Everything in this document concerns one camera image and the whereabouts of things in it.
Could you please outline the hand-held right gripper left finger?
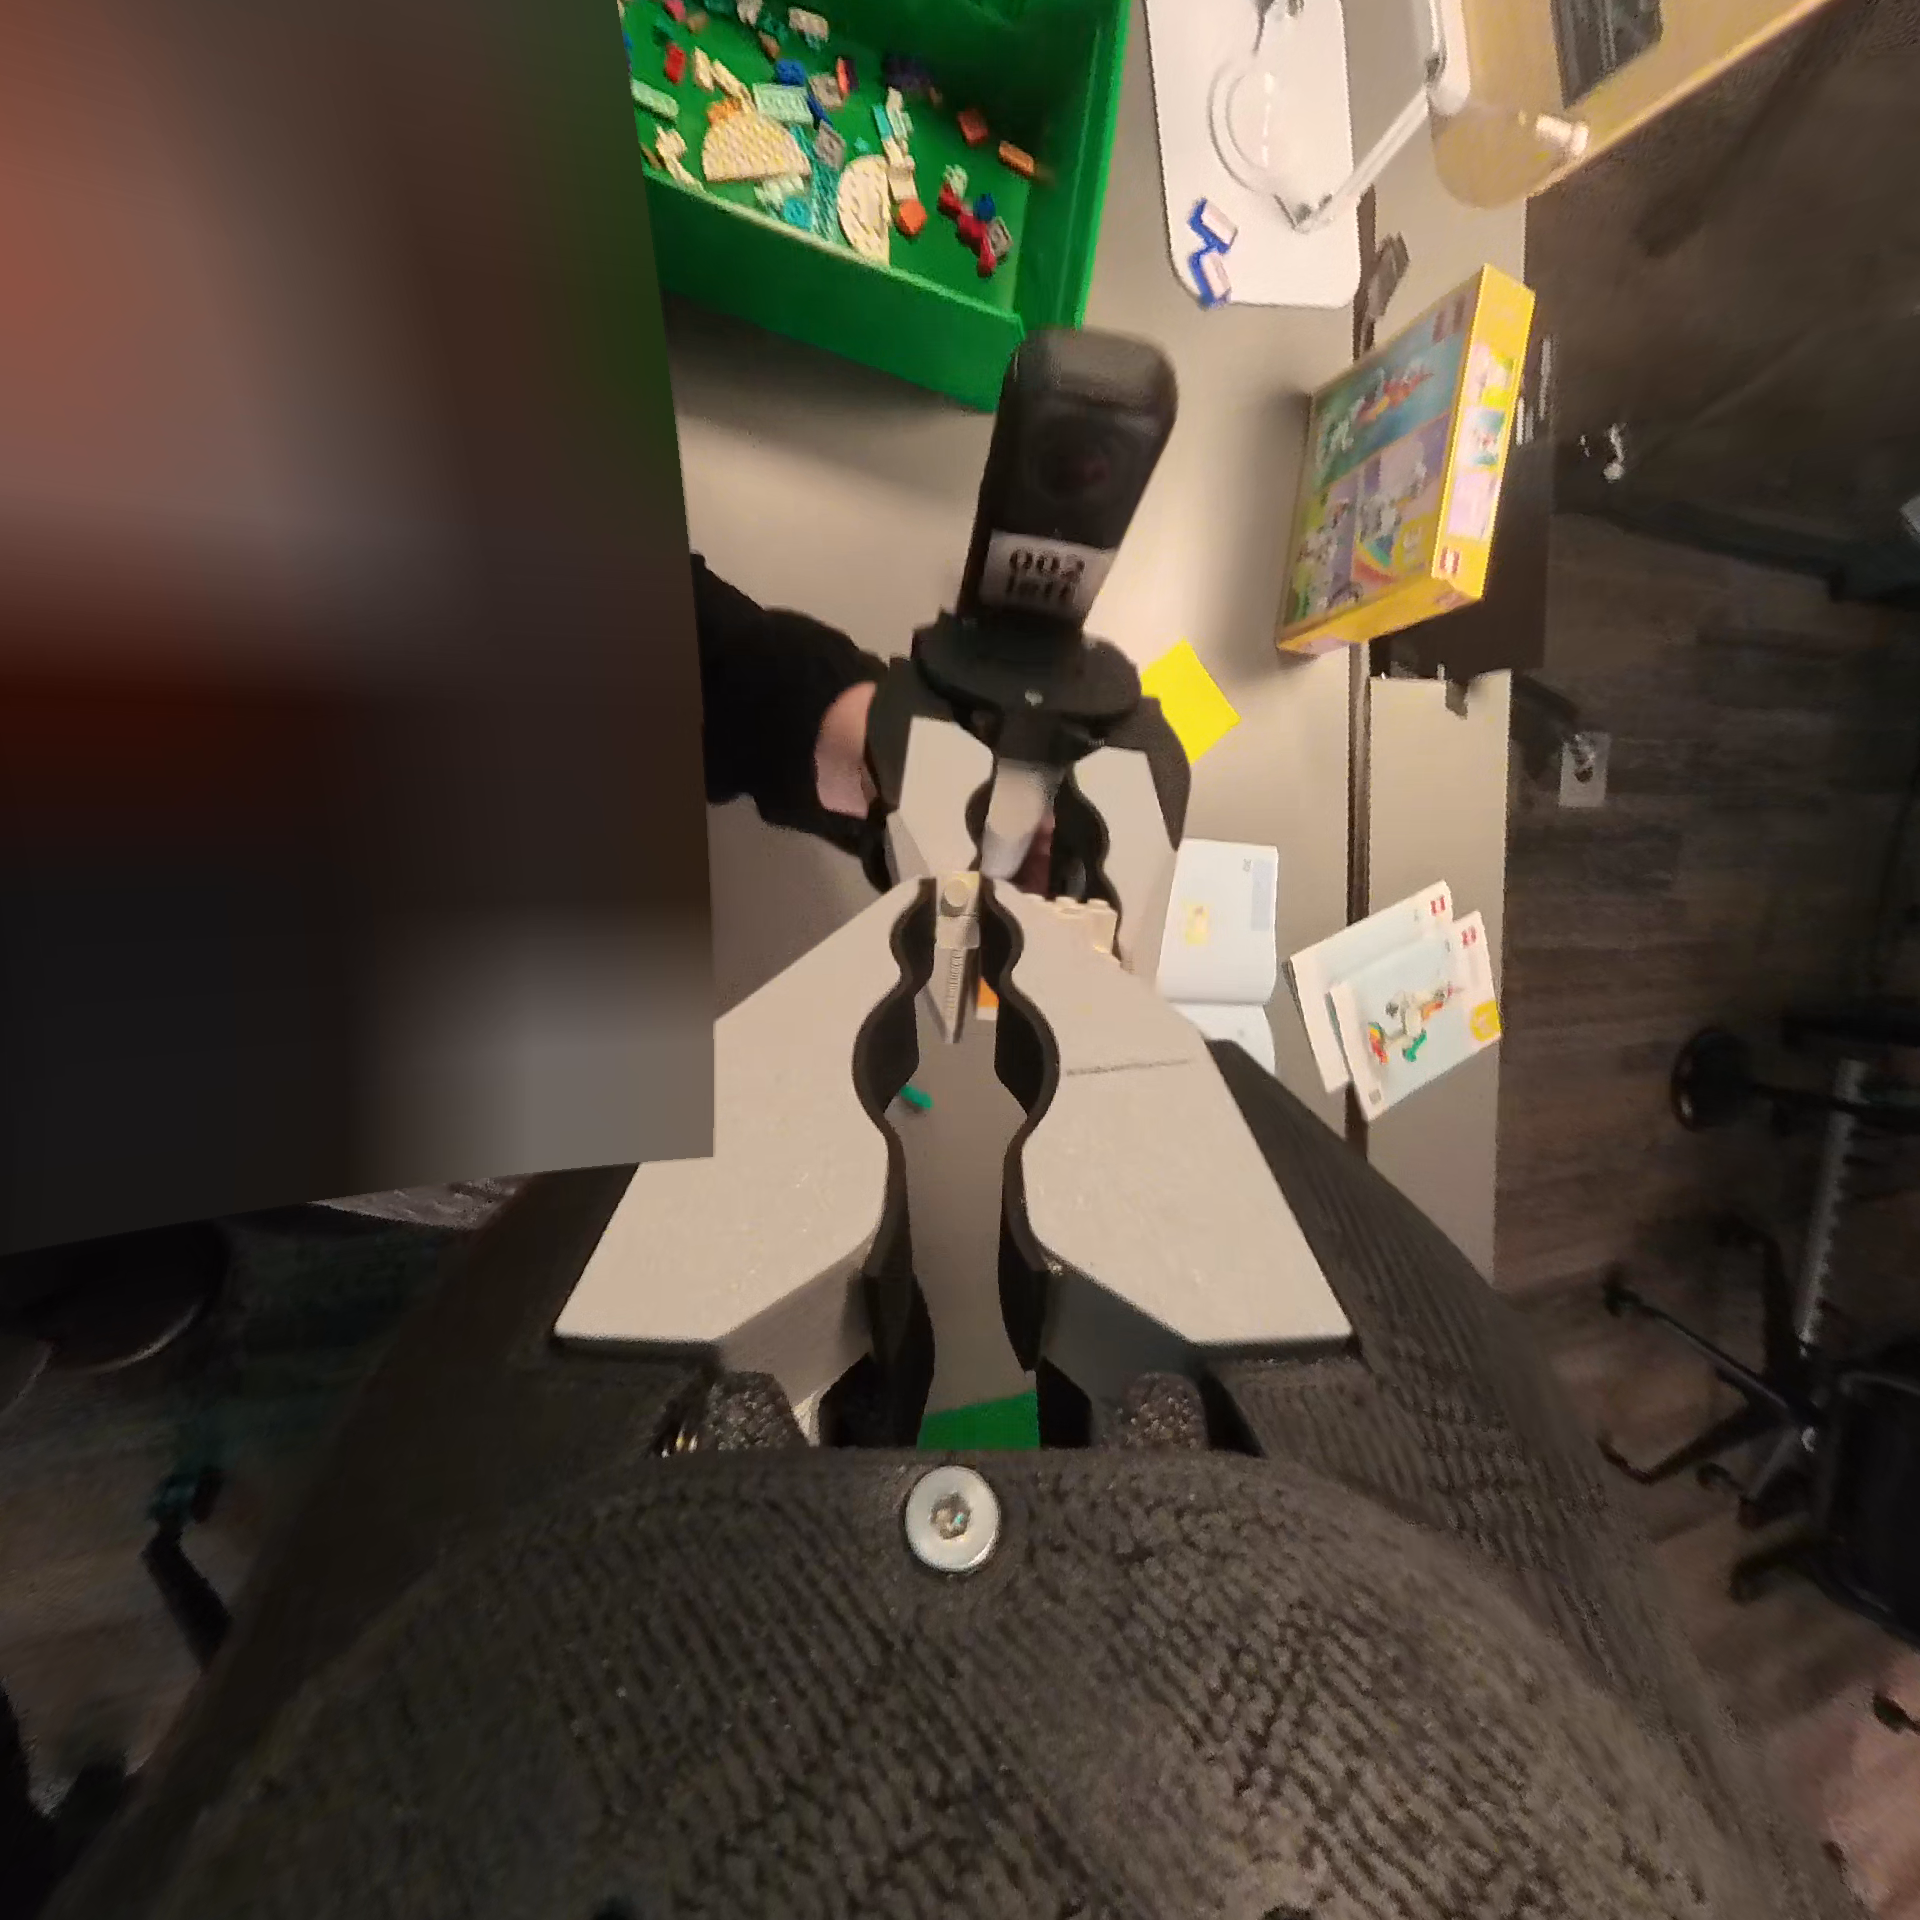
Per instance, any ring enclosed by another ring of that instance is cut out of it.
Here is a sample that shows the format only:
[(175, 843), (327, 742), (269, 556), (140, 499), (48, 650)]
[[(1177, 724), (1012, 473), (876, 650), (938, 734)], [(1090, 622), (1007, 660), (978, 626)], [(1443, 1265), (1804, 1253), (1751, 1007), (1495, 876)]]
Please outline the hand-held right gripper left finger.
[(641, 1164), (556, 1339), (780, 1381), (793, 1409), (856, 1377), (877, 1443), (912, 1443), (932, 1371), (906, 1150), (940, 916), (908, 879), (713, 1028), (707, 1158)]

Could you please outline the yellow lego set box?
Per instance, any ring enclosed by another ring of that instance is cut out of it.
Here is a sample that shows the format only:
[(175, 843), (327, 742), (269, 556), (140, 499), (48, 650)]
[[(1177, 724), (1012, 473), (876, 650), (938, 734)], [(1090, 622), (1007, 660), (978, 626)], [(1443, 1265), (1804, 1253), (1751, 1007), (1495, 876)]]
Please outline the yellow lego set box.
[(1321, 657), (1475, 609), (1536, 294), (1482, 268), (1312, 396), (1275, 644)]

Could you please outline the clear plastic holder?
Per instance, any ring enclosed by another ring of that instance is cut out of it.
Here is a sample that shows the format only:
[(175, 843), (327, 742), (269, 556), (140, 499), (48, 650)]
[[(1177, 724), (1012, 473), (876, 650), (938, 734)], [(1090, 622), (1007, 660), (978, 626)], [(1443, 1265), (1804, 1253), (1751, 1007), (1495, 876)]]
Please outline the clear plastic holder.
[(1340, 3), (1258, 5), (1255, 49), (1223, 63), (1210, 91), (1218, 159), (1298, 235), (1353, 212), (1391, 162), (1429, 131), (1449, 75), (1443, 5), (1409, 5), (1419, 83), (1363, 153), (1353, 153), (1347, 10)]

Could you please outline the lego brick assembly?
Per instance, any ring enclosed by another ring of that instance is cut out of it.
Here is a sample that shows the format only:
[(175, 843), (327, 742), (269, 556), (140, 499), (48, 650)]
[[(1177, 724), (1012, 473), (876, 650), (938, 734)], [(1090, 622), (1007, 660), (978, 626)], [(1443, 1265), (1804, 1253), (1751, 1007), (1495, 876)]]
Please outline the lego brick assembly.
[[(1067, 895), (1035, 899), (1024, 895), (1033, 906), (1045, 908), (1059, 924), (1073, 929), (1095, 954), (1117, 961), (1117, 908), (1104, 899), (1075, 900)], [(976, 983), (975, 1015), (988, 1021), (997, 1020), (999, 996), (993, 983), (983, 977)]]

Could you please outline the black office chair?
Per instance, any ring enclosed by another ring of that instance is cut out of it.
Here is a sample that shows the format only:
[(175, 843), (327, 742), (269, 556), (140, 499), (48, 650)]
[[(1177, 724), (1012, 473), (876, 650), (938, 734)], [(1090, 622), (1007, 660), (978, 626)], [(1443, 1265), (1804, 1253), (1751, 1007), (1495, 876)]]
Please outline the black office chair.
[(1775, 1545), (1743, 1555), (1727, 1578), (1732, 1602), (1756, 1601), (1777, 1578), (1802, 1578), (1845, 1612), (1892, 1638), (1919, 1642), (1919, 1373), (1915, 1335), (1863, 1349), (1841, 1333), (1834, 1255), (1856, 1199), (1859, 1151), (1915, 1141), (1915, 1079), (1898, 1054), (1915, 1055), (1912, 999), (1856, 999), (1791, 1011), (1787, 1050), (1831, 1054), (1828, 1083), (1764, 1079), (1751, 1047), (1731, 1028), (1696, 1030), (1674, 1055), (1674, 1119), (1703, 1135), (1749, 1110), (1792, 1129), (1818, 1126), (1816, 1183), (1800, 1257), (1759, 1221), (1722, 1215), (1722, 1249), (1760, 1265), (1760, 1363), (1751, 1364), (1611, 1271), (1601, 1303), (1615, 1318), (1642, 1322), (1679, 1339), (1740, 1406), (1669, 1454), (1637, 1465), (1615, 1443), (1602, 1461), (1637, 1485), (1685, 1474), (1735, 1499), (1745, 1530), (1792, 1524)]

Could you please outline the small beige lego piece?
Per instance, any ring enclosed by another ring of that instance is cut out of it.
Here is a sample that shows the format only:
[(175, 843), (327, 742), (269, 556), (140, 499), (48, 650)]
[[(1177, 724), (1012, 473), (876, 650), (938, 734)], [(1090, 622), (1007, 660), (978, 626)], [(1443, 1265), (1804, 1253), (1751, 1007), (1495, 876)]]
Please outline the small beige lego piece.
[(935, 891), (928, 1007), (947, 1045), (961, 1042), (978, 1003), (981, 876), (956, 871)]

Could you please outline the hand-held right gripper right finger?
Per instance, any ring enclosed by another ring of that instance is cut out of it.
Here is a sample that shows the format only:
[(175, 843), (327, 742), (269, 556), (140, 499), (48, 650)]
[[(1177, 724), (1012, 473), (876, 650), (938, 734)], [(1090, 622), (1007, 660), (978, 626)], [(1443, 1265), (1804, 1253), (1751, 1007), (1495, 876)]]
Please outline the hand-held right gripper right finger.
[(1352, 1317), (1202, 1030), (1053, 903), (981, 914), (1021, 1109), (999, 1226), (1021, 1367), (1116, 1402), (1148, 1373), (1345, 1350)]

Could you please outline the lego instruction booklet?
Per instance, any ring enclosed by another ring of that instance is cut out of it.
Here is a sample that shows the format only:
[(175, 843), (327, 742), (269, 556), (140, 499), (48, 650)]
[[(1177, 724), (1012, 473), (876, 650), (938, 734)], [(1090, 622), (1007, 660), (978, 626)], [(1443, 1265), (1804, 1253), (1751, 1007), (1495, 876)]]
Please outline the lego instruction booklet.
[(1375, 1123), (1503, 1039), (1492, 940), (1447, 883), (1285, 963), (1314, 1068)]

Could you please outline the pile of loose lego pieces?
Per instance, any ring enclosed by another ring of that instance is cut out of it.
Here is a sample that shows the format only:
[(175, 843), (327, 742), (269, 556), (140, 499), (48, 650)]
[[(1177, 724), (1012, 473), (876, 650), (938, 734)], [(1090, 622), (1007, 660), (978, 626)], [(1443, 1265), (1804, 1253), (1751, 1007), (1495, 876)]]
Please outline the pile of loose lego pieces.
[(1035, 153), (908, 51), (860, 51), (805, 5), (618, 5), (641, 157), (653, 181), (856, 262), (962, 286), (1012, 277), (1010, 215)]

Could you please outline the person's left hand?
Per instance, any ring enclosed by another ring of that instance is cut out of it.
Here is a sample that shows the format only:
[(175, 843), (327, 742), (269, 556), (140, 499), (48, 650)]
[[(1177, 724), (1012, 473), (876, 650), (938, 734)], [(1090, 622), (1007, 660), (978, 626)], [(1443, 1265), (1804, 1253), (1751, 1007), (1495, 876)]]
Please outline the person's left hand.
[(824, 713), (813, 741), (813, 790), (824, 813), (824, 838), (860, 854), (872, 836), (876, 805), (869, 765), (869, 722), (877, 683), (857, 682), (841, 690)]

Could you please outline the yellow sticky note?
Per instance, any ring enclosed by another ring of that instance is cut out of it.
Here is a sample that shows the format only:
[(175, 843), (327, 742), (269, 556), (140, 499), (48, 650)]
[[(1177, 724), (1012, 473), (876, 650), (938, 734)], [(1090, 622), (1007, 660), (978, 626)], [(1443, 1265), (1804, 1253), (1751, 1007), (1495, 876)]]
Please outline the yellow sticky note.
[(1242, 716), (1188, 641), (1177, 641), (1140, 668), (1140, 690), (1155, 699), (1188, 764), (1210, 757)]

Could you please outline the green plastic bin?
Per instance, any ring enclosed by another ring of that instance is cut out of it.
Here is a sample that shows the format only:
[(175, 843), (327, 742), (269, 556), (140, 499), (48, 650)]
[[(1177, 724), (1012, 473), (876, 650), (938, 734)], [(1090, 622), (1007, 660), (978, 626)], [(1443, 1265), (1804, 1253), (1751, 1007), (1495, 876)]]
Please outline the green plastic bin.
[(969, 293), (935, 235), (935, 275), (887, 273), (653, 181), (656, 273), (669, 294), (989, 411), (1035, 330), (1085, 314), (1107, 198), (1129, 5), (824, 3), (860, 51), (908, 51), (1040, 162), (1021, 194), (1010, 278)]

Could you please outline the white paper booklet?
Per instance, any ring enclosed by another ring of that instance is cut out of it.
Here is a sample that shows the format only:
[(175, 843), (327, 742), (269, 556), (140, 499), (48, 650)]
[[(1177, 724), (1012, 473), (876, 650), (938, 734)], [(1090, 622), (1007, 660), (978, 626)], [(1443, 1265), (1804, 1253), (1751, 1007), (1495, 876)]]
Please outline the white paper booklet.
[(1191, 836), (1176, 857), (1160, 995), (1177, 1003), (1267, 1005), (1280, 981), (1280, 851)]

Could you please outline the white board with clear stand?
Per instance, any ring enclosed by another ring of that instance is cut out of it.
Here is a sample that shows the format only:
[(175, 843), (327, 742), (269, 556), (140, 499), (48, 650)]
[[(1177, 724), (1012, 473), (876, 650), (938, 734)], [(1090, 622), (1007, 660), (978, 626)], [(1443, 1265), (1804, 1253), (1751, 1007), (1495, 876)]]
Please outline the white board with clear stand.
[[(1353, 153), (1363, 155), (1419, 83), (1409, 5), (1345, 5), (1352, 75)], [(1464, 5), (1447, 13), (1447, 83), (1436, 113), (1466, 106), (1471, 90)], [(1145, 42), (1165, 204), (1168, 257), (1193, 294), (1187, 260), (1193, 252), (1188, 207), (1212, 198), (1237, 222), (1231, 305), (1347, 307), (1360, 286), (1359, 210), (1321, 233), (1298, 235), (1280, 212), (1234, 183), (1217, 155), (1210, 91), (1217, 70), (1245, 58), (1258, 39), (1258, 3), (1148, 3)]]

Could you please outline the person's left forearm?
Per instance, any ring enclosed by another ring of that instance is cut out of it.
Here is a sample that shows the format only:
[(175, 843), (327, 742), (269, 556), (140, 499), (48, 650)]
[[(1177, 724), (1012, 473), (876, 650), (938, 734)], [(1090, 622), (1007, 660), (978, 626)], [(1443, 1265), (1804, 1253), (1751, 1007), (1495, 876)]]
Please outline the person's left forearm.
[(818, 727), (841, 690), (881, 686), (889, 663), (812, 615), (756, 604), (703, 556), (691, 556), (691, 585), (708, 805), (748, 801), (767, 826), (828, 843), (813, 790)]

